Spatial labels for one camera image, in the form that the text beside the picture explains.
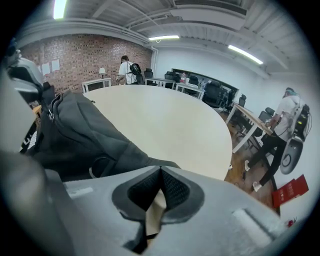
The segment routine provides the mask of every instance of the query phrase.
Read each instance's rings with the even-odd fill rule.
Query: wooden floor
[[[220,113],[220,116],[223,120],[227,119],[227,115],[223,113]],[[242,138],[236,137],[237,130],[231,123],[228,123],[227,126],[231,134],[232,148],[234,148]],[[249,149],[248,143],[245,143],[236,153],[233,153],[231,158],[232,169],[228,171],[225,181],[234,184],[272,210],[276,211],[272,207],[272,192],[274,191],[274,188],[271,181],[260,188],[258,192],[252,191],[252,183],[258,182],[267,171],[266,165],[263,165],[262,161],[258,162],[253,168],[245,172],[245,180],[243,180],[245,160],[250,160],[255,152],[257,152],[256,149]]]

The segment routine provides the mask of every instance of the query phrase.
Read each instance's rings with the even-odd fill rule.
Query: black bag
[[[153,165],[178,167],[174,162],[148,157],[88,98],[71,91],[58,95],[42,112],[40,131],[28,154],[45,169],[57,171],[63,181],[90,179],[92,174],[105,177]]]

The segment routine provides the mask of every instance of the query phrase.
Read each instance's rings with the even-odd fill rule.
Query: white wall
[[[164,78],[171,69],[182,69],[223,81],[247,96],[245,106],[257,116],[266,107],[276,110],[287,87],[296,90],[309,105],[312,114],[312,130],[306,139],[301,158],[288,175],[277,171],[274,176],[278,188],[304,174],[309,191],[280,207],[281,219],[308,216],[319,196],[320,188],[320,83],[312,74],[272,74],[264,80],[249,69],[220,55],[185,48],[160,48],[155,77]]]
[[[171,69],[199,73],[238,88],[237,98],[246,95],[246,107],[255,112],[255,85],[260,82],[260,77],[232,59],[201,50],[159,48],[154,77],[165,78],[165,73]]]
[[[312,75],[274,74],[271,79],[261,81],[258,85],[260,96],[256,103],[257,109],[270,107],[276,110],[287,87],[293,88],[310,107],[312,129],[303,145],[301,158],[292,173],[284,175],[277,171],[274,175],[278,188],[302,174],[306,179],[309,191],[280,207],[281,219],[284,221],[298,217],[300,220],[308,216],[320,188],[320,82]]]

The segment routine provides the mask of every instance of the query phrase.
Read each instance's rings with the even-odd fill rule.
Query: paper on wall
[[[52,72],[56,70],[60,70],[60,64],[58,59],[51,61],[51,65],[52,65]]]
[[[42,74],[43,74],[43,75],[50,74],[50,66],[49,66],[49,63],[42,64]]]

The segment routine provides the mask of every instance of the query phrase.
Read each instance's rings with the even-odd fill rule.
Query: desk leg
[[[225,120],[225,124],[227,125],[230,121],[230,119],[232,118],[232,116],[234,115],[236,111],[236,105],[233,105],[233,108],[230,111],[230,114],[228,115],[228,118]]]
[[[200,99],[199,99],[200,101],[202,101],[202,99],[203,99],[203,97],[204,97],[204,94],[205,94],[205,93],[202,91],[201,94],[200,94]]]
[[[246,134],[246,136],[244,136],[244,138],[239,142],[238,145],[235,146],[235,148],[232,150],[232,153],[236,153],[245,143],[246,141],[251,137],[251,135],[255,132],[255,130],[257,129],[258,125],[254,124],[252,126],[252,128],[248,131],[248,133]]]

